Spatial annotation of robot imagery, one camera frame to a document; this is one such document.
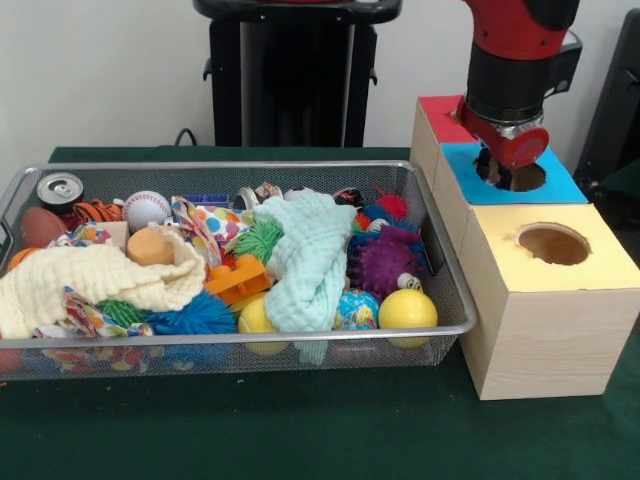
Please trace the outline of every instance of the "brown football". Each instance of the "brown football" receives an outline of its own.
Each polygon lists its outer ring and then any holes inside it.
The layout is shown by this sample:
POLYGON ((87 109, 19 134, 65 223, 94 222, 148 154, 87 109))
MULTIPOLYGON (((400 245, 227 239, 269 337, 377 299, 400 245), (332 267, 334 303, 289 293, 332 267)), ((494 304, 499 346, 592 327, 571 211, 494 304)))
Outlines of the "brown football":
POLYGON ((46 248, 67 232, 66 225, 54 213, 40 207, 31 207, 24 212, 20 223, 22 246, 25 248, 46 248))

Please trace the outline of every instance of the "yellow ball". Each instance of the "yellow ball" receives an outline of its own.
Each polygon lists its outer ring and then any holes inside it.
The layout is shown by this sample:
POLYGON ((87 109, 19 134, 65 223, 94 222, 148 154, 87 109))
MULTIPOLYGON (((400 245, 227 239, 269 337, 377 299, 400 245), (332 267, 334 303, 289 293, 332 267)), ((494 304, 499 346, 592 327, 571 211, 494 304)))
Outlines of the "yellow ball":
MULTIPOLYGON (((378 321, 380 328, 437 327, 438 311, 424 293, 418 290, 398 290, 380 305, 378 321)), ((427 338, 390 338, 389 341, 398 347, 415 348, 427 343, 427 338)))
MULTIPOLYGON (((240 333, 278 333, 279 330, 273 326, 271 320, 267 318, 267 311, 264 308, 264 297, 256 298, 250 302, 240 314, 238 319, 238 331, 240 333)), ((245 343, 253 353, 258 355, 277 355, 287 348, 287 342, 260 342, 245 343)))

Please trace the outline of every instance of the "wire mesh basket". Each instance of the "wire mesh basket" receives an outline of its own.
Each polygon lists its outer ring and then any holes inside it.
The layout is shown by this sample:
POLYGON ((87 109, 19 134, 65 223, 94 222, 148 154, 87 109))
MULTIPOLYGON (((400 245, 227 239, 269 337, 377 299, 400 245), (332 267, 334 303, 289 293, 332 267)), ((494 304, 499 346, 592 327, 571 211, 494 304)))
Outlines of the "wire mesh basket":
POLYGON ((194 193, 233 195, 241 187, 255 187, 264 181, 279 185, 283 191, 300 186, 320 192, 354 187, 368 202, 378 197, 376 187, 401 195, 409 205, 408 221, 420 229, 426 245, 429 268, 421 280, 425 293, 436 305, 439 325, 350 332, 1 340, 2 379, 433 366, 442 361, 458 336, 473 328, 476 322, 475 305, 435 201, 419 167, 409 162, 113 163, 30 167, 14 177, 0 201, 3 272, 9 259, 22 248, 19 235, 22 213, 30 206, 39 205, 35 191, 38 181, 55 172, 79 177, 88 199, 126 198, 139 190, 154 190, 167 198, 194 193), (416 338, 422 338, 423 342, 415 342, 416 338), (421 345, 409 348, 416 343, 421 345), (265 355, 274 344, 280 345, 271 350, 280 353, 265 355), (303 345, 321 347, 326 354, 321 361, 306 363, 299 353, 303 345))

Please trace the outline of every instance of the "yellow square top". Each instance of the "yellow square top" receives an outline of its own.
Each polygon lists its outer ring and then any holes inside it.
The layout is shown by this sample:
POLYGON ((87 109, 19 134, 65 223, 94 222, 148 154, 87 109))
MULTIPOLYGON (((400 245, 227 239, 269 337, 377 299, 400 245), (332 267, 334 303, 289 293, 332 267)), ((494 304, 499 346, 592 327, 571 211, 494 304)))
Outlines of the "yellow square top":
POLYGON ((472 211, 511 292, 640 288, 640 270, 593 205, 472 211))

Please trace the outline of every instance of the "baseball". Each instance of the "baseball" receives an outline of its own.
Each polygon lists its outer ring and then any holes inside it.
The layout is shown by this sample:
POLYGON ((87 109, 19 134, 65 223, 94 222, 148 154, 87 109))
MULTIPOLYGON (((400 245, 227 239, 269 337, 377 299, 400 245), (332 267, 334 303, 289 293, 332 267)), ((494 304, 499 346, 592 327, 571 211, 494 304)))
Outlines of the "baseball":
POLYGON ((149 222, 162 224, 171 216, 171 207, 166 198, 148 190, 137 192, 127 198, 122 208, 122 216, 131 233, 145 228, 149 222))

